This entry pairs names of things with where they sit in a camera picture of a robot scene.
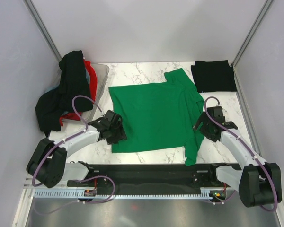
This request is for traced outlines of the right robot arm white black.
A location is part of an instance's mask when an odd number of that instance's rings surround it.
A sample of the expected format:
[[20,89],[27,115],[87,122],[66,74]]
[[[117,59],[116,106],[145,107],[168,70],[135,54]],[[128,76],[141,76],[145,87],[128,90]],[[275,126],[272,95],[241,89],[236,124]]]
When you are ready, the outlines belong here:
[[281,169],[277,163],[268,163],[242,137],[237,125],[226,121],[222,107],[208,107],[194,125],[194,130],[207,139],[222,143],[234,156],[240,170],[221,164],[207,174],[208,183],[218,186],[225,183],[239,193],[246,207],[282,201]]

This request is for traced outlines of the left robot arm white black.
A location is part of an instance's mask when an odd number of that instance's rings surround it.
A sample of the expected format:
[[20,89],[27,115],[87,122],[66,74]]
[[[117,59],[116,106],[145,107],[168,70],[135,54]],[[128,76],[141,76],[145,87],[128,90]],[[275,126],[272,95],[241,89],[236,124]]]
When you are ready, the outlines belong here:
[[59,142],[48,138],[39,141],[26,167],[27,173],[33,177],[34,187],[56,186],[62,180],[68,156],[82,148],[101,140],[112,145],[127,139],[123,118],[111,110],[96,120],[84,123],[83,129]]

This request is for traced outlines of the clear plastic bin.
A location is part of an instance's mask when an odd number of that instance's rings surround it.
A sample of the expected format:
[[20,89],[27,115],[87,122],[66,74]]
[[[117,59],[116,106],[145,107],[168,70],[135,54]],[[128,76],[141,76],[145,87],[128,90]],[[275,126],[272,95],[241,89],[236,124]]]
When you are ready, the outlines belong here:
[[[108,76],[108,66],[106,65],[96,65],[97,67],[99,66],[102,70],[101,71],[97,71],[97,68],[93,68],[95,70],[95,73],[97,75],[97,89],[103,87],[103,82],[105,82],[107,80],[107,76]],[[87,97],[87,96],[83,96],[83,95],[77,95],[73,98],[72,100],[72,107],[74,110],[74,113],[80,117],[80,120],[77,122],[89,122],[90,118],[87,119],[81,119],[81,116],[84,115],[85,112],[90,112],[93,109],[96,108],[96,104],[97,104],[97,96],[101,94],[101,91],[97,90],[96,93],[96,99],[95,101],[93,101],[91,98]]]

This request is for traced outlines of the green t shirt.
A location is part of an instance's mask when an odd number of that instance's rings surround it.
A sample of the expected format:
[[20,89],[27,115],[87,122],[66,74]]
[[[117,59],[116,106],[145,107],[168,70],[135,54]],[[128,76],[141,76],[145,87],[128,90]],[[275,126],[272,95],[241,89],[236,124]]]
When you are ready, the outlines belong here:
[[110,87],[114,112],[123,119],[127,136],[112,153],[136,153],[184,147],[185,165],[196,163],[204,136],[194,125],[204,99],[180,68],[164,74],[162,83]]

